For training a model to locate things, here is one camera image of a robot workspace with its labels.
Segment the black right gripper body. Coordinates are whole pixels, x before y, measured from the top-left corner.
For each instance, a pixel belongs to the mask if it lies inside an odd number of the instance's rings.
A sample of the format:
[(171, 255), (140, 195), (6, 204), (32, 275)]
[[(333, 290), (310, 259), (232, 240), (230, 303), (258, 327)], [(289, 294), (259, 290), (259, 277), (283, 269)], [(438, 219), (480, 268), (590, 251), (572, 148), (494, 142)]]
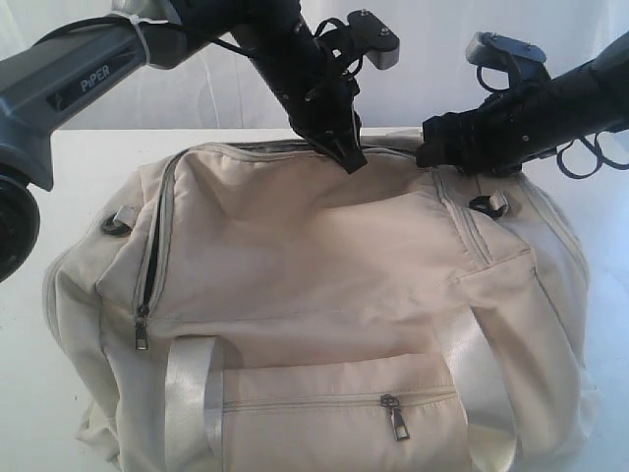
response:
[(423, 140), (463, 142), (479, 173), (509, 175), (524, 163), (554, 156), (563, 174), (563, 153), (576, 141), (596, 166), (617, 170), (627, 164), (607, 158), (588, 136), (628, 128), (628, 37), (615, 39), (595, 59), (552, 78), (545, 65), (511, 63), (508, 88), (489, 88), (476, 109), (448, 112), (424, 122)]

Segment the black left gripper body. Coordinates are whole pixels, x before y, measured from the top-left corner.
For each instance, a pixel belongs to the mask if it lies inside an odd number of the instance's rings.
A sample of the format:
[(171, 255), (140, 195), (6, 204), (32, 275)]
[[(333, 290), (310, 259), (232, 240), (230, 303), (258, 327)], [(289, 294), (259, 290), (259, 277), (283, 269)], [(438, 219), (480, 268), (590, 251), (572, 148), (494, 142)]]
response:
[(354, 110), (362, 67), (350, 28), (337, 19), (313, 33), (299, 1), (219, 1), (215, 17), (245, 51), (280, 101), (292, 129), (316, 148)]

